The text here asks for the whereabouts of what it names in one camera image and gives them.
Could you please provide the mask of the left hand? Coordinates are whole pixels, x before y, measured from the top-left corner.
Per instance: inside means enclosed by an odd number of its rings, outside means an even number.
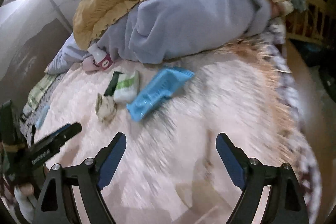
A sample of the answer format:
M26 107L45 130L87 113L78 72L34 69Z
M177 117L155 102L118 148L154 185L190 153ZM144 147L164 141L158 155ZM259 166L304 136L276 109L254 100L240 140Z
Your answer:
M33 182L27 182L22 185L16 185L14 196L17 200L19 211L28 223L33 223L34 212L37 206L38 198L46 180L49 169L43 165L33 171Z

